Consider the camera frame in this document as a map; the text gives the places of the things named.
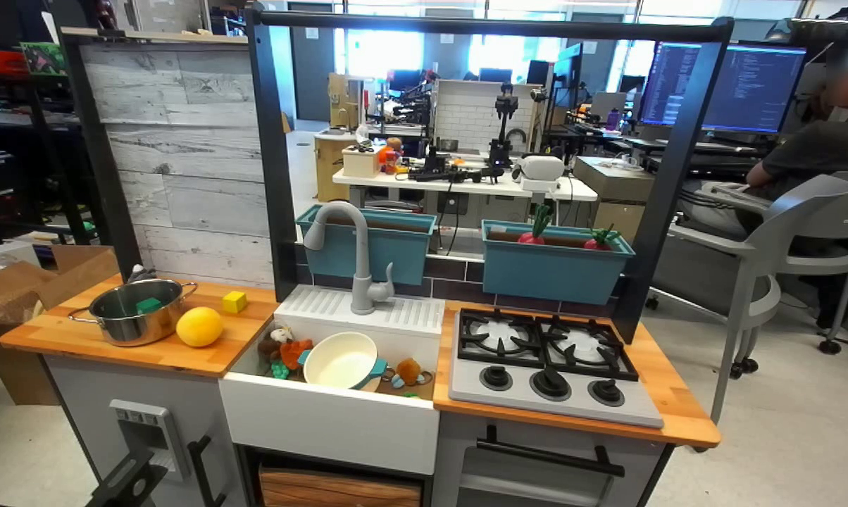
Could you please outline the small orange round toy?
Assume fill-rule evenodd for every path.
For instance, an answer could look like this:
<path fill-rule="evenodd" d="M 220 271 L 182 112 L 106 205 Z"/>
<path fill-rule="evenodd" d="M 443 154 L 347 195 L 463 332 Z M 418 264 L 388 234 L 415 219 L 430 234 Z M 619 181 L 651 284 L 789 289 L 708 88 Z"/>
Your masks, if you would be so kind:
<path fill-rule="evenodd" d="M 409 384 L 418 386 L 422 377 L 422 367 L 415 357 L 405 357 L 396 363 L 396 374 Z"/>

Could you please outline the black metal frame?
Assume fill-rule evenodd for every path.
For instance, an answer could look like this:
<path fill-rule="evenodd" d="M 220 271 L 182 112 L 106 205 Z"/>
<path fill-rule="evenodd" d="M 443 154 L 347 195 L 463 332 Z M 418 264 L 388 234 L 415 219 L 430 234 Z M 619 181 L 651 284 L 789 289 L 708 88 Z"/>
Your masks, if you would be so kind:
<path fill-rule="evenodd" d="M 637 257 L 626 264 L 612 325 L 626 340 L 643 322 L 649 288 L 670 229 L 678 185 L 688 175 L 694 144 L 709 92 L 725 61 L 733 20 L 709 25 L 646 25 L 646 22 L 547 22 L 547 20 L 463 20 L 463 18 L 385 18 L 385 15 L 301 15 L 253 9 L 248 15 L 248 54 L 256 99 L 256 127 L 263 150 L 265 217 L 271 234 L 274 296 L 286 299 L 298 284 L 298 246 L 292 223 L 292 191 L 286 163 L 286 134 L 281 127 L 281 92 L 292 88 L 289 54 L 277 54 L 274 40 L 286 41 L 292 27 L 358 27 L 358 32 L 420 32 L 420 33 L 496 33 L 496 37 L 560 37 L 560 40 L 653 40 L 702 41 L 691 88 L 668 137 L 661 167 L 653 177 L 649 212 L 633 237 Z"/>

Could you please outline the toy stove top burners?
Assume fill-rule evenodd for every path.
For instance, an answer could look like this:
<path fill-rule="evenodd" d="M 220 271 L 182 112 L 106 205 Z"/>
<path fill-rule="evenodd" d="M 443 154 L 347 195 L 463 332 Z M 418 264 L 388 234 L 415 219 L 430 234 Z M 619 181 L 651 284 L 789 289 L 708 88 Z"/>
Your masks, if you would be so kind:
<path fill-rule="evenodd" d="M 451 396 L 660 429 L 661 417 L 609 325 L 463 309 Z"/>

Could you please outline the seated person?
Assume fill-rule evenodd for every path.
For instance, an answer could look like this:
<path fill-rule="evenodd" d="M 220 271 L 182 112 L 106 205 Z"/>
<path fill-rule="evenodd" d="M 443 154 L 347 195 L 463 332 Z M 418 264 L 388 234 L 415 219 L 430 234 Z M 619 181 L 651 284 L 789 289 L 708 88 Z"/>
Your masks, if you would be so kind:
<path fill-rule="evenodd" d="M 820 102 L 846 109 L 846 119 L 812 120 L 785 134 L 747 172 L 751 195 L 775 201 L 809 177 L 848 172 L 848 44 L 820 50 Z"/>

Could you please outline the cream white bowl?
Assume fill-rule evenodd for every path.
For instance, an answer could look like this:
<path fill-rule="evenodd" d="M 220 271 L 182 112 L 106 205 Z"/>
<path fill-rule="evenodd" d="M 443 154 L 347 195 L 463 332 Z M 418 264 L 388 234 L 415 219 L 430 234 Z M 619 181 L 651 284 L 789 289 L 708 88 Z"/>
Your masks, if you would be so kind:
<path fill-rule="evenodd" d="M 377 344 L 363 332 L 333 332 L 305 357 L 301 374 L 313 386 L 356 388 L 377 363 Z"/>

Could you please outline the white background desk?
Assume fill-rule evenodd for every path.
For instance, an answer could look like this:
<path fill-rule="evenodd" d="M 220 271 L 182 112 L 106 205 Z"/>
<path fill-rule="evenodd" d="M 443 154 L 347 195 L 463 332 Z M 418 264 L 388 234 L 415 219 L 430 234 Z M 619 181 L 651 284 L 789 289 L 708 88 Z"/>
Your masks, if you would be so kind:
<path fill-rule="evenodd" d="M 474 181 L 447 182 L 447 181 L 412 181 L 405 175 L 361 177 L 361 175 L 334 172 L 333 182 L 358 185 L 358 188 L 440 191 L 440 195 L 454 191 L 454 195 L 512 198 L 512 201 L 530 201 L 532 195 L 549 201 L 570 201 L 570 203 L 598 201 L 598 191 L 578 177 L 557 177 L 547 182 L 547 181 L 512 181 L 510 175 L 501 175 L 499 181 L 485 177 L 478 182 Z"/>

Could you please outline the wooden drawer front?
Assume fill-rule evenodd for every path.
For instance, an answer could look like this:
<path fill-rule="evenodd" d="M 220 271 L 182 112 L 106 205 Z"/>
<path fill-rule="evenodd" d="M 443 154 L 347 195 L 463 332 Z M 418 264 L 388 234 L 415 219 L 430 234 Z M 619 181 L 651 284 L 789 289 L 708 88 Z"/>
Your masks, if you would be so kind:
<path fill-rule="evenodd" d="M 263 471 L 265 507 L 420 507 L 418 484 L 395 484 L 341 474 Z"/>

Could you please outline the left teal planter box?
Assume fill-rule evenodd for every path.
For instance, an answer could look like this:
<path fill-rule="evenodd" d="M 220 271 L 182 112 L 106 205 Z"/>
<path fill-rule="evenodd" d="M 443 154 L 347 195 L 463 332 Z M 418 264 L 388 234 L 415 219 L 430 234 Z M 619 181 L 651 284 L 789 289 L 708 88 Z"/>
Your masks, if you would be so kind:
<path fill-rule="evenodd" d="M 363 209 L 368 225 L 368 271 L 375 282 L 420 284 L 426 257 L 436 234 L 433 215 L 405 215 L 388 209 Z M 350 217 L 333 217 L 325 246 L 306 254 L 315 275 L 350 278 L 356 272 L 356 225 Z"/>

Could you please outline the teal planter box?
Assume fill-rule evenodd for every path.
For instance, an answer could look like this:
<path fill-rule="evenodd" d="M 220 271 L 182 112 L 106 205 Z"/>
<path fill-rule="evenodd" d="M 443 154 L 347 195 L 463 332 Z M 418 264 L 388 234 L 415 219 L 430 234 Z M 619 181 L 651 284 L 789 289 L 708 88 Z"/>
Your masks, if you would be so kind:
<path fill-rule="evenodd" d="M 375 282 L 420 284 L 426 257 L 436 234 L 433 215 L 405 215 L 388 209 L 363 209 L 368 225 L 368 271 Z M 306 254 L 315 275 L 350 278 L 356 272 L 356 225 L 350 217 L 333 217 L 325 246 Z"/>
<path fill-rule="evenodd" d="M 525 223 L 481 223 L 488 292 L 602 306 L 637 257 L 618 230 L 547 225 L 539 240 L 526 234 Z"/>

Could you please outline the steel cooking pot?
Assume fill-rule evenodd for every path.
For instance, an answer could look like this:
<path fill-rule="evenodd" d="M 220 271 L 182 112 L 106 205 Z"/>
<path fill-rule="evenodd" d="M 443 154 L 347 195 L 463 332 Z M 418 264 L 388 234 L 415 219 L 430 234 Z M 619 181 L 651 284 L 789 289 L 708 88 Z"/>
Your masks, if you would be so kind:
<path fill-rule="evenodd" d="M 109 344 L 146 347 L 175 332 L 188 292 L 191 284 L 146 278 L 95 296 L 88 313 Z"/>

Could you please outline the orange plush toy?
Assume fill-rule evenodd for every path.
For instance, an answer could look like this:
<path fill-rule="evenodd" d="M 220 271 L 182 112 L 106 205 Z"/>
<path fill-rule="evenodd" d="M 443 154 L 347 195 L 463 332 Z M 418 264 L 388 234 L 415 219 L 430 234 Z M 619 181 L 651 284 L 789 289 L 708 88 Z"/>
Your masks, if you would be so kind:
<path fill-rule="evenodd" d="M 310 339 L 286 339 L 278 344 L 278 361 L 296 371 L 298 370 L 298 357 L 313 347 Z"/>

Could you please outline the grey wood backsplash panel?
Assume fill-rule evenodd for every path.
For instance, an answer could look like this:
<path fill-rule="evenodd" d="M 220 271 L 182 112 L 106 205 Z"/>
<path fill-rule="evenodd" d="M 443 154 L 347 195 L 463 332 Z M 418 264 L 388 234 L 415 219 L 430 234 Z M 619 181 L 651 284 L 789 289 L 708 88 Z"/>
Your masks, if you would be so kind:
<path fill-rule="evenodd" d="M 237 41 L 84 41 L 146 268 L 274 284 L 253 75 Z"/>

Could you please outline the green toy inside pot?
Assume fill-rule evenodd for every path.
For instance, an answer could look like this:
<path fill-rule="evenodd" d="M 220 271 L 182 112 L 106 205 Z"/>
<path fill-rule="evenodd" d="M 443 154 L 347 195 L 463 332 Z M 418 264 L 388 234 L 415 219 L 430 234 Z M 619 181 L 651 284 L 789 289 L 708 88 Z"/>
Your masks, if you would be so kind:
<path fill-rule="evenodd" d="M 160 309 L 163 306 L 163 302 L 160 299 L 141 299 L 139 303 L 134 303 L 134 309 L 139 309 L 139 315 L 146 315 L 146 313 L 154 313 L 154 309 Z"/>

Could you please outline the cardboard box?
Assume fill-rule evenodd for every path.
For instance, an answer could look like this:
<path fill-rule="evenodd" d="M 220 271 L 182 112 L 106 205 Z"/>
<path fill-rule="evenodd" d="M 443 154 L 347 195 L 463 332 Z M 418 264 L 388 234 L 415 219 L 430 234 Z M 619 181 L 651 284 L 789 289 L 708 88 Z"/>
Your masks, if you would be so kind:
<path fill-rule="evenodd" d="M 0 261 L 0 339 L 70 296 L 117 272 L 106 246 L 32 246 L 32 261 Z M 57 406 L 47 370 L 0 344 L 0 381 L 17 406 Z"/>

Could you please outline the right teal planter box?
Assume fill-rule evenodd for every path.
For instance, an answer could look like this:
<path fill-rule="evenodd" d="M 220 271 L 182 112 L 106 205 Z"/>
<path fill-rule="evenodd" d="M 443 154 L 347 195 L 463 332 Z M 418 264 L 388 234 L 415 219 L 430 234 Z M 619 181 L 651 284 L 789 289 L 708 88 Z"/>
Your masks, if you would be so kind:
<path fill-rule="evenodd" d="M 637 257 L 618 230 L 547 225 L 539 240 L 526 234 L 525 223 L 481 223 L 488 292 L 602 306 Z"/>

